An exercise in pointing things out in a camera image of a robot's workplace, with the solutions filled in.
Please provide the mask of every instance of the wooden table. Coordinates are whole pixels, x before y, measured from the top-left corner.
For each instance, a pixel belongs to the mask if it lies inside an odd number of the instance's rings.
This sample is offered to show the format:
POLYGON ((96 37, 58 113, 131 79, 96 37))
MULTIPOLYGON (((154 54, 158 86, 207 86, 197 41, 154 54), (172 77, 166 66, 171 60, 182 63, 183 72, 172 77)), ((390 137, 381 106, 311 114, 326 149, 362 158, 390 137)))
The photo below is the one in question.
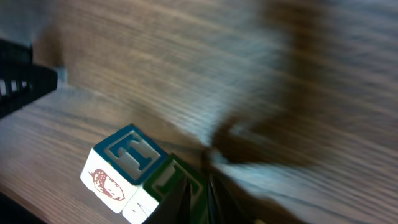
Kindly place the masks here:
POLYGON ((214 166, 269 223, 398 223, 397 1, 43 9, 35 61, 68 81, 0 121, 0 190, 45 221, 126 223, 79 175, 133 122, 196 168, 217 148, 214 166))

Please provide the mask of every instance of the green block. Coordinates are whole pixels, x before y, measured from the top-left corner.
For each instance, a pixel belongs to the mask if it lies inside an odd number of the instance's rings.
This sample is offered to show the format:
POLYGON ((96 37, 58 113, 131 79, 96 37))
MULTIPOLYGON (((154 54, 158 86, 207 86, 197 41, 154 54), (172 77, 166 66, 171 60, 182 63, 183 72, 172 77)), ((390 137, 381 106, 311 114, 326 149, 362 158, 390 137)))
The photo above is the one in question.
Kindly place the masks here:
POLYGON ((206 181, 176 155, 169 155, 150 175, 144 190, 160 202, 184 176, 191 183, 191 224, 207 223, 206 181))

